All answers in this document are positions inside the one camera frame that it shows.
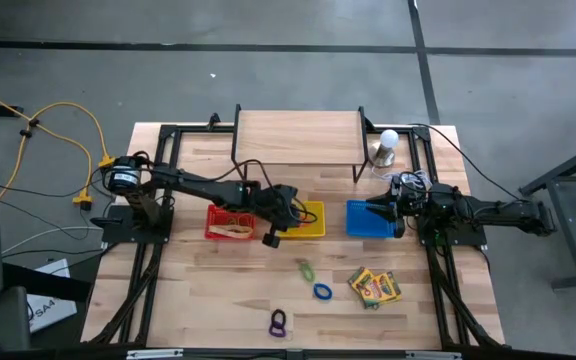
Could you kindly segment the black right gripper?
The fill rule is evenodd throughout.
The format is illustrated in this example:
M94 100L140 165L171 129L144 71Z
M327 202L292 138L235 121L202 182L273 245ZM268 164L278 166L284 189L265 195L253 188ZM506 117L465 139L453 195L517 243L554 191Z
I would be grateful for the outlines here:
M383 218L385 221L394 221L394 237L401 238L406 230L406 220L416 217L427 199L430 180L426 172L400 172L391 178L391 195L379 195L368 198L367 203L380 206L371 206L370 212Z

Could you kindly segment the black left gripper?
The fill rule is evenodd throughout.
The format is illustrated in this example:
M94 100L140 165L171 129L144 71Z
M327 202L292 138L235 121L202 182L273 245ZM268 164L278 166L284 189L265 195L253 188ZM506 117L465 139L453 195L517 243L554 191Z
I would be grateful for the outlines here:
M248 209L271 224L270 230L263 236L264 245L278 248L280 238L276 232L286 232L289 228L298 226L297 210L292 205L297 192L295 187L281 184L265 189L253 188L250 191Z

